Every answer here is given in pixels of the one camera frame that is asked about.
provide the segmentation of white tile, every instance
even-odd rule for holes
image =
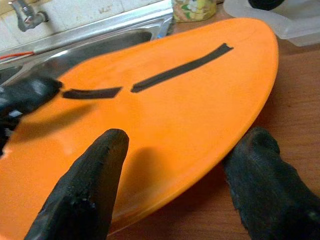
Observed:
[[[0,17],[0,50],[9,49],[19,45],[19,42],[7,29],[5,22]]]
[[[139,7],[147,6],[149,4],[160,2],[161,0],[121,0],[121,1],[122,1],[124,11],[129,11]]]
[[[52,0],[68,29],[101,20],[124,11],[119,0]]]
[[[20,43],[29,43],[66,30],[65,25],[57,16],[52,1],[42,3],[43,2],[40,1],[38,3],[31,4],[31,6],[36,13],[38,11],[45,11],[49,16],[49,21],[42,22],[35,28],[28,29],[25,32],[18,28],[18,19],[15,11],[10,11],[2,15],[6,26]]]

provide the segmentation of tap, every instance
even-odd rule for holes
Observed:
[[[22,32],[25,32],[28,29],[34,29],[40,23],[48,21],[46,12],[39,11],[35,13],[33,7],[28,5],[24,0],[11,0],[8,4],[15,10],[18,19],[18,27]]]

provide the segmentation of glass jar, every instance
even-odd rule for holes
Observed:
[[[172,0],[176,22],[197,22],[209,19],[216,12],[216,0]]]

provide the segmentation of wooden countertop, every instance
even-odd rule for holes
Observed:
[[[219,4],[209,20],[178,23],[174,33],[230,18]],[[279,43],[279,68],[255,126],[269,130],[281,157],[320,196],[320,44]],[[108,240],[250,240],[235,211],[222,165],[181,196]]]

